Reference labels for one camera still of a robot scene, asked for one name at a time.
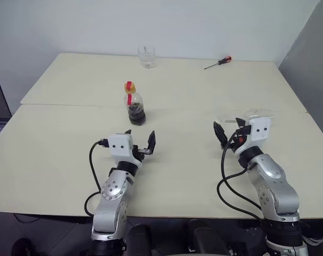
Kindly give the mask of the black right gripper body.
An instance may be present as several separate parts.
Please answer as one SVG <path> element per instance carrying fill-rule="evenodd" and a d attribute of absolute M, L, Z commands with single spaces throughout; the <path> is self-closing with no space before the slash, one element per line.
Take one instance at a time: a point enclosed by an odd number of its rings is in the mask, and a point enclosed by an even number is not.
<path fill-rule="evenodd" d="M 247 141 L 247 136 L 251 133 L 251 125 L 239 127 L 228 139 L 226 139 L 225 150 L 231 149 L 233 152 L 236 152 L 238 148 L 243 146 Z"/>

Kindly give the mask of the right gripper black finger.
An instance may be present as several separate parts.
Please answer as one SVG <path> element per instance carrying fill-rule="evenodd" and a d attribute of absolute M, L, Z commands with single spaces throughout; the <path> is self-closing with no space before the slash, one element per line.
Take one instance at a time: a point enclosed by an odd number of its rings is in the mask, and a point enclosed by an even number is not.
<path fill-rule="evenodd" d="M 249 128 L 249 126 L 246 125 L 246 121 L 244 119 L 236 117 L 235 120 L 237 122 L 239 130 L 246 130 L 247 128 Z"/>
<path fill-rule="evenodd" d="M 223 127 L 215 121 L 213 122 L 213 127 L 214 127 L 214 133 L 218 141 L 220 142 L 221 147 L 224 148 L 228 142 L 228 138 L 224 132 Z"/>

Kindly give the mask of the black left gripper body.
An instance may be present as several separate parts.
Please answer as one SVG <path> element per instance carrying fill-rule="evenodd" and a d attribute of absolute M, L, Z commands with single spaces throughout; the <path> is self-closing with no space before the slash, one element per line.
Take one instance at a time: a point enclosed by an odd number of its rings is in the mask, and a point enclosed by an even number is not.
<path fill-rule="evenodd" d="M 142 162 L 145 158 L 145 155 L 153 154 L 153 147 L 148 146 L 147 148 L 139 149 L 137 145 L 133 145 L 132 154 L 135 159 Z"/>

